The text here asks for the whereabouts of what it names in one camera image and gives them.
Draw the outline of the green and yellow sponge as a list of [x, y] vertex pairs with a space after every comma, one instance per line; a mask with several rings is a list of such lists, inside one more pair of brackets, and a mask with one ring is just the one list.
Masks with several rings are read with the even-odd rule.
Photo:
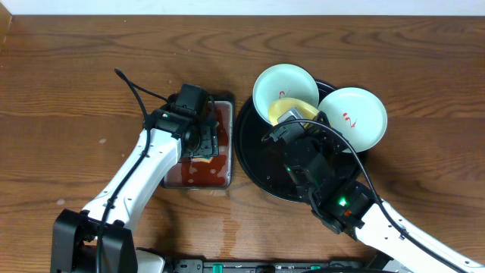
[[203, 163], [210, 163], [212, 161], [213, 157], [193, 157], [190, 159], [191, 162], [203, 162]]

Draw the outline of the yellow plate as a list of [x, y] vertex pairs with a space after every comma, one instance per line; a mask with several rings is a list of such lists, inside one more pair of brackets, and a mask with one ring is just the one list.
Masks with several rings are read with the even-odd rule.
[[268, 109], [268, 116], [270, 123], [276, 126], [278, 123], [277, 119], [290, 108], [297, 107], [301, 112], [303, 119], [312, 120], [314, 119], [319, 111], [312, 105], [304, 102], [300, 99], [294, 98], [282, 98], [272, 102]]

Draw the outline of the mint plate with zigzag stain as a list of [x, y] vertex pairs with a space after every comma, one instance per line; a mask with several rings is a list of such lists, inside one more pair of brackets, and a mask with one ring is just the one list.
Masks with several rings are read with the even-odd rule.
[[381, 141], [386, 132], [386, 109], [366, 89], [337, 89], [322, 99], [318, 110], [325, 113], [330, 126], [338, 130], [356, 152], [372, 148]]

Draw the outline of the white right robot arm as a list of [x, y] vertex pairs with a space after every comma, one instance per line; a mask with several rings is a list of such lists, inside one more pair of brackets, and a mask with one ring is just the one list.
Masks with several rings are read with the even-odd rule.
[[364, 165], [350, 142], [333, 129], [324, 113], [312, 119], [285, 113], [263, 136], [283, 142], [283, 165], [299, 196], [324, 226], [347, 233], [395, 259], [412, 272], [482, 272], [484, 266], [441, 243], [380, 198], [366, 171], [366, 183], [338, 178], [329, 163], [349, 153]]

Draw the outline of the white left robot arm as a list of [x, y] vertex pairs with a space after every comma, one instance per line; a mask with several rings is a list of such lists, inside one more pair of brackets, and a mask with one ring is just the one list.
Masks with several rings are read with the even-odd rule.
[[203, 118], [157, 109], [120, 170], [81, 212], [65, 209], [53, 227], [52, 272], [162, 272], [165, 258], [136, 248], [133, 232], [160, 182], [182, 158], [216, 159], [232, 113]]

